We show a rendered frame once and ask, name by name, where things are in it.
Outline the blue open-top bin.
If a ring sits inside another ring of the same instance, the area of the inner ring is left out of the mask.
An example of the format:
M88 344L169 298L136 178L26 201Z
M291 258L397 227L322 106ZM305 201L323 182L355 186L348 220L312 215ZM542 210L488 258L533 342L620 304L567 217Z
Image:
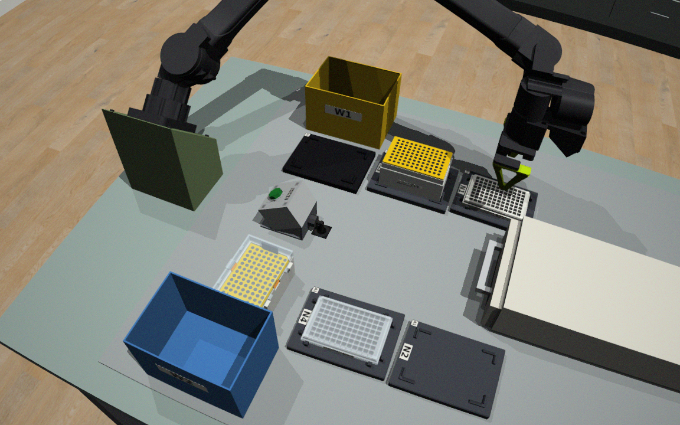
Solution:
M272 311L171 271L123 342L149 376L240 418L279 349Z

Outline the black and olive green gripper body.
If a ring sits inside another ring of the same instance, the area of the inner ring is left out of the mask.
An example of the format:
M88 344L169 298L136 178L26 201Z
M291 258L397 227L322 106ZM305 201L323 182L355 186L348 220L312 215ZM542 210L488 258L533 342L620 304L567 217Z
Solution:
M511 155L512 152L523 155L522 159L526 159L526 161L533 161L536 156L536 150L523 147L519 145L519 143L526 123L540 123L543 119L544 117L540 119L524 117L513 107L512 113L508 113L507 115L505 126L501 133L501 137L499 138L498 147L493 160L494 164L518 171L521 162L507 157L507 155Z

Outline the yellow open-top bin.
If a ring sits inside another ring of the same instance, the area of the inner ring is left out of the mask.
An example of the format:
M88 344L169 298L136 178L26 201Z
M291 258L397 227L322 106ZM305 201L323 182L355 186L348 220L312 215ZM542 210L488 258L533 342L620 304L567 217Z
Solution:
M328 56L305 86L306 129L380 149L402 73Z

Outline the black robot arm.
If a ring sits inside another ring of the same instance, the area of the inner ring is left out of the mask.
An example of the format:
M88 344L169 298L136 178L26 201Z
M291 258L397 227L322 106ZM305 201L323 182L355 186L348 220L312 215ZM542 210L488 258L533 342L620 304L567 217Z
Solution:
M151 94L146 94L142 110L130 107L127 116L195 133L197 125L187 123L190 87L216 80L227 47L266 2L222 0L186 32L168 37ZM553 72L562 56L555 36L496 0L435 2L488 37L524 69L514 108L524 117L544 119L526 123L519 145L538 151L548 129L551 141L566 157L579 153L593 116L596 89L587 81Z

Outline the white multi-well plate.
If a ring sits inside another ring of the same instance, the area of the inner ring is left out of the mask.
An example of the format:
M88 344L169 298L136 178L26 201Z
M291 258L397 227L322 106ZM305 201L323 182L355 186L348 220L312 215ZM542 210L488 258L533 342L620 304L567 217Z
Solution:
M392 321L389 316L319 296L300 340L378 365Z

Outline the pale grey bench mat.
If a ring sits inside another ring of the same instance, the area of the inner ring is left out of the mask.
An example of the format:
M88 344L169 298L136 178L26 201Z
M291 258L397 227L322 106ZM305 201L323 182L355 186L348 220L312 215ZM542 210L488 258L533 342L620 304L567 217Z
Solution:
M283 172L305 133L374 151L356 194ZM393 138L453 153L458 175L445 214L367 191ZM306 129L296 86L182 238L98 360L226 425L680 425L680 392L480 325L475 292L489 240L505 230L450 212L465 169L497 179L499 139L413 114L397 115L380 149ZM516 186L538 192L534 220L680 267L680 195L536 151ZM275 184L304 180L326 239L261 228ZM254 235L293 250L295 275L273 311L279 349L240 418L149 376L123 340L168 273L213 288ZM385 380L287 349L313 287L405 314ZM412 320L505 350L488 419L390 387Z

